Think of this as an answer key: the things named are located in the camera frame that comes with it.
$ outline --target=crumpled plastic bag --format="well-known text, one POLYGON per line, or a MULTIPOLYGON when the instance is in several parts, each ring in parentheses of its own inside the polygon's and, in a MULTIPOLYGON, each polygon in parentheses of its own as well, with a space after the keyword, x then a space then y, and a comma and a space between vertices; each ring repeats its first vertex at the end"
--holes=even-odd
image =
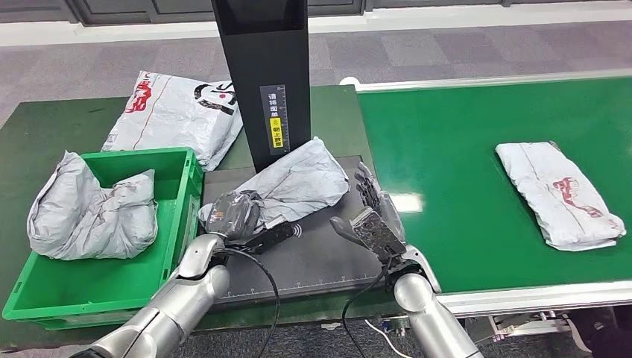
MULTIPOLYGON (((260 208, 258 229, 270 229, 335 205, 349 191, 349 178, 315 136, 234 190, 246 191, 261 197, 253 200, 260 208)), ((205 205, 198 218, 206 223, 211 211, 212 204, 205 205)))
POLYGON ((535 212, 547 245, 583 251, 616 245, 623 221, 581 170, 549 142, 496 146, 505 171, 535 212))
POLYGON ((101 150, 190 147, 209 172, 219 165, 242 126, 233 82, 207 84, 141 71, 101 150))
POLYGON ((60 260, 127 259, 156 239, 154 170, 100 187, 88 165, 66 152, 27 218, 31 249, 60 260))

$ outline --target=black cable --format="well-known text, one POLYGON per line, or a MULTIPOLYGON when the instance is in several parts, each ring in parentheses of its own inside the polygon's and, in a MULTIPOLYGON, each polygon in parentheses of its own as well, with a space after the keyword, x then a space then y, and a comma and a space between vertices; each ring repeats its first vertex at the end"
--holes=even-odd
POLYGON ((268 276, 268 279, 270 280, 270 284, 272 285, 272 289, 274 290, 276 315, 274 315, 274 321, 272 322, 272 325, 270 326, 270 331, 268 331, 268 336, 265 337, 265 342, 263 342, 263 347, 261 347, 261 351, 257 355, 257 357, 259 358, 261 355, 263 355, 263 351, 265 351, 265 347, 268 345, 268 341, 270 341, 270 337, 272 337, 274 328, 277 326, 277 321, 279 320, 279 313, 281 312, 281 302, 279 299, 279 290, 277 288, 277 284, 274 282, 274 278, 272 278, 272 274, 268 271, 268 269, 265 268, 265 266, 263 266, 261 261, 257 260, 252 255, 240 250, 236 250, 234 248, 222 248, 221 250, 218 250, 217 253, 218 254, 239 254, 251 259, 263 271, 263 273, 265 273, 265 275, 268 276))
POLYGON ((361 290, 360 292, 356 293, 353 297, 351 297, 347 303, 344 305, 344 308, 342 309, 342 327, 344 327, 344 330, 347 332, 347 334, 349 335, 349 337, 351 338, 351 341, 353 342, 353 344, 355 345, 356 348, 358 348, 358 351, 360 352, 360 354, 362 355, 362 358, 366 358, 366 356, 364 355, 364 352, 362 351, 362 348, 360 348, 360 345, 358 344, 358 342, 356 341, 356 338, 353 336, 353 334, 351 334, 351 332, 349 331, 349 328, 347 327, 347 310, 349 309, 349 305, 351 305, 351 303, 358 297, 360 297, 363 293, 365 293, 366 291, 372 289, 381 279, 382 277, 384 277, 384 275, 386 274, 386 272, 388 271, 388 269, 391 267, 391 263, 393 261, 393 257, 390 257, 388 259, 388 263, 384 266, 384 268, 382 269, 382 272, 379 273, 379 275, 375 278, 375 280, 373 280, 369 286, 367 286, 366 288, 364 288, 363 290, 361 290))

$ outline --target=floor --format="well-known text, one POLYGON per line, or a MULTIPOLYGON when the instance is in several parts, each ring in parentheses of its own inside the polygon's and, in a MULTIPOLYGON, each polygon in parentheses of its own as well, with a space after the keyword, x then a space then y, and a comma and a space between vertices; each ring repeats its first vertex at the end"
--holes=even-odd
MULTIPOLYGON (((313 85, 632 67, 632 22, 310 36, 313 85)), ((229 77, 218 38, 0 48, 0 125, 21 101, 128 96, 139 70, 229 77)))
MULTIPOLYGON (((632 67, 632 22, 593 22, 310 36, 312 85, 347 76, 364 83, 527 75, 632 67)), ((0 48, 0 126, 21 101, 129 96, 139 70, 202 81, 229 77, 219 39, 0 48)), ((369 357, 395 357, 382 337, 354 322, 369 357)), ((265 330, 190 338, 175 357, 250 357, 265 330)), ((420 357, 414 340, 394 337, 420 357)), ((26 351, 2 357, 67 357, 26 351)), ((583 358, 569 335, 509 338, 481 347, 488 358, 583 358)), ((357 357, 340 328, 281 327, 267 357, 357 357)))

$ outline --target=wire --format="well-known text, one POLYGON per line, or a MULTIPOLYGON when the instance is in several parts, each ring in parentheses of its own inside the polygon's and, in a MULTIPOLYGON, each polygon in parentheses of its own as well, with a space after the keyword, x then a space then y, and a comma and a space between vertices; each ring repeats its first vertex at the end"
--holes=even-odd
POLYGON ((384 339, 386 339, 386 342, 388 343, 388 345, 390 345, 391 349, 393 350, 393 352, 397 353, 398 356, 400 357, 404 357, 404 358, 412 358, 411 356, 407 356, 404 353, 400 352, 397 350, 397 348, 395 348, 393 346, 393 343, 391 343, 391 340, 388 338, 388 336, 386 335, 386 333, 382 332, 381 330, 377 329, 374 325, 372 325, 368 320, 364 320, 364 322, 366 322, 366 324, 369 325, 369 327, 373 328, 373 330, 375 330, 377 333, 381 334, 384 336, 384 339))
POLYGON ((268 271, 267 268, 265 268, 265 266, 263 266, 263 264, 261 263, 261 261, 259 261, 258 259, 256 259, 255 257, 253 257, 252 255, 240 251, 240 250, 236 250, 234 248, 223 248, 221 250, 217 251, 219 254, 239 254, 242 256, 245 256, 249 259, 251 259, 252 261, 254 261, 254 263, 260 267, 260 269, 263 271, 263 273, 265 273, 266 276, 268 276, 268 279, 270 280, 270 284, 272 285, 272 289, 274 290, 274 306, 276 308, 276 314, 274 315, 274 321, 272 321, 272 325, 270 326, 270 330, 268 331, 268 335, 265 337, 265 341, 263 342, 263 347, 261 347, 261 351, 259 352, 259 354, 257 355, 257 358, 259 358, 261 355, 263 355, 263 352, 265 351, 265 347, 268 345, 268 341, 270 341, 270 337, 272 337, 272 333, 274 332, 274 328, 277 326, 277 321, 279 321, 279 313, 281 312, 281 302, 279 299, 279 289, 277 288, 277 284, 274 282, 274 278, 272 278, 272 274, 268 271))
POLYGON ((361 290, 360 292, 356 293, 354 296, 352 296, 347 303, 344 305, 344 308, 342 309, 342 327, 344 327, 345 332, 347 332, 347 334, 349 335, 349 337, 351 338, 351 341, 353 342, 353 344, 355 345, 356 348, 358 348, 358 351, 360 352, 360 355, 362 355, 362 358, 367 358, 364 355, 364 352, 362 351, 362 348, 360 348, 360 345, 358 344, 358 342, 356 341, 356 338, 353 336, 353 334, 351 334, 351 332, 349 331, 349 328, 347 327, 347 310, 349 309, 349 305, 351 305, 351 303, 358 297, 360 297, 360 295, 362 295, 363 293, 365 293, 366 291, 372 289, 381 279, 382 277, 384 277, 384 275, 386 274, 386 272, 388 271, 388 268, 391 267, 391 263, 393 262, 393 257, 389 257, 388 258, 388 263, 386 265, 384 265, 384 268, 382 269, 382 272, 379 273, 379 275, 375 278, 375 280, 373 280, 369 286, 367 286, 366 288, 364 288, 363 290, 361 290))

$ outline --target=gray plastic bag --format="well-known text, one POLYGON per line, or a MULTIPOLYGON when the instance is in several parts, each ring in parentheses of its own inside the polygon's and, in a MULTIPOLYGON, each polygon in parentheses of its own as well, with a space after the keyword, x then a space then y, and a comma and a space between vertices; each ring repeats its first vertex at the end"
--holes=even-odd
POLYGON ((154 170, 103 189, 76 153, 66 152, 27 218, 33 251, 60 260, 135 257, 156 239, 154 170))

